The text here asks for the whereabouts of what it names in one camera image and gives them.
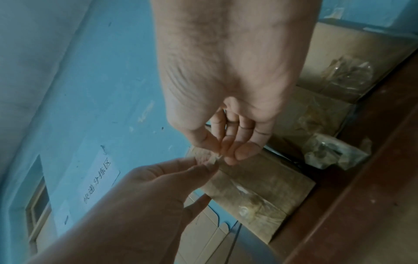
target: human skin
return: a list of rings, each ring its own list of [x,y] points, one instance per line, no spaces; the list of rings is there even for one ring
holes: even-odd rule
[[[259,153],[302,70],[320,3],[152,0],[169,123],[230,165]]]
[[[187,196],[217,172],[195,158],[131,170],[79,223],[28,264],[173,263],[186,226],[209,204]]]

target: person's left hand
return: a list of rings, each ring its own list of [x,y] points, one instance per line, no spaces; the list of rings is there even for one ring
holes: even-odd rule
[[[207,195],[184,208],[187,196],[217,172],[195,158],[131,170],[80,223],[37,263],[173,263],[186,226],[210,202]]]

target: paper sign on wall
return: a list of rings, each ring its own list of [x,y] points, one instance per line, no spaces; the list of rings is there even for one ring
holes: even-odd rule
[[[65,200],[58,211],[53,211],[55,227],[57,228],[58,236],[67,232],[73,226],[73,219],[70,214],[70,206]]]
[[[110,190],[119,174],[112,158],[100,150],[78,189],[87,211]]]

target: person's right hand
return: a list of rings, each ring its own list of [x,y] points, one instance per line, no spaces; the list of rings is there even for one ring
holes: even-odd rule
[[[153,0],[170,124],[230,165],[259,153],[302,70],[320,2]]]

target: handwritten chinese character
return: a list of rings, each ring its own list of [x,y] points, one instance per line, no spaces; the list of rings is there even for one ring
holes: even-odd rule
[[[110,162],[108,161],[108,158],[106,158],[105,162],[103,163],[104,167],[106,168],[106,170],[109,168],[110,166]]]
[[[88,188],[88,193],[89,194],[94,193],[94,186],[92,184],[90,184],[90,187]]]
[[[103,167],[101,167],[100,170],[99,170],[99,177],[101,178],[104,175],[105,172],[106,171],[103,169]]]
[[[87,200],[90,199],[90,196],[88,194],[84,195],[84,203],[87,203]]]

